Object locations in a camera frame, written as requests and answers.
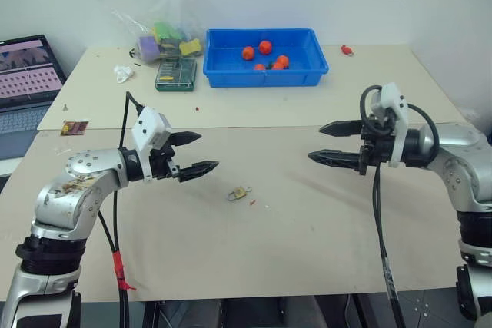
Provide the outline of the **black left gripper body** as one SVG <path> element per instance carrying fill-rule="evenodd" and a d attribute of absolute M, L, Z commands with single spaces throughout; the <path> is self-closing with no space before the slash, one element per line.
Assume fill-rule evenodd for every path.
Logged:
<path fill-rule="evenodd" d="M 170 134 L 160 149 L 151 149 L 149 163 L 151 165 L 152 177 L 160 180 L 165 178 L 176 178 L 179 174 L 178 166 L 173 158 L 175 151 L 175 134 Z"/>

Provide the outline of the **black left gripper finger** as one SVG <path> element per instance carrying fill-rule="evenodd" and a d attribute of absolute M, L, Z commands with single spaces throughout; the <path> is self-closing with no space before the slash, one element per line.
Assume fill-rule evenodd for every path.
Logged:
<path fill-rule="evenodd" d="M 171 145 L 178 147 L 190 144 L 201 138 L 201 135 L 192 131 L 175 132 L 171 134 Z"/>
<path fill-rule="evenodd" d="M 194 180 L 211 172 L 218 165 L 218 161 L 201 161 L 193 163 L 190 167 L 179 169 L 177 179 L 179 182 Z"/>

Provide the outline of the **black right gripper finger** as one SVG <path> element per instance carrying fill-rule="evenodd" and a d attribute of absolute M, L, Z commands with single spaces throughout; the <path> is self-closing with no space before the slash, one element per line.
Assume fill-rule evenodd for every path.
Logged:
<path fill-rule="evenodd" d="M 359 135 L 362 127 L 361 120 L 334 121 L 322 126 L 318 131 L 332 137 L 350 137 Z"/>
<path fill-rule="evenodd" d="M 324 149 L 311 152 L 307 157 L 316 163 L 329 167 L 340 167 L 355 171 L 359 170 L 360 155 L 357 153 Z"/>

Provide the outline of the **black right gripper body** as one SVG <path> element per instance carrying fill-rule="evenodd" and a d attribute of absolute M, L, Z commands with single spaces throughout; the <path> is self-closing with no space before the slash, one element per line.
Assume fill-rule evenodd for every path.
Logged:
<path fill-rule="evenodd" d="M 380 124 L 373 114 L 363 122 L 361 139 L 364 143 L 359 151 L 361 157 L 358 163 L 360 175 L 365 175 L 368 167 L 376 167 L 390 160 L 394 146 L 395 123 L 396 115 L 391 112 L 385 113 L 383 124 Z"/>

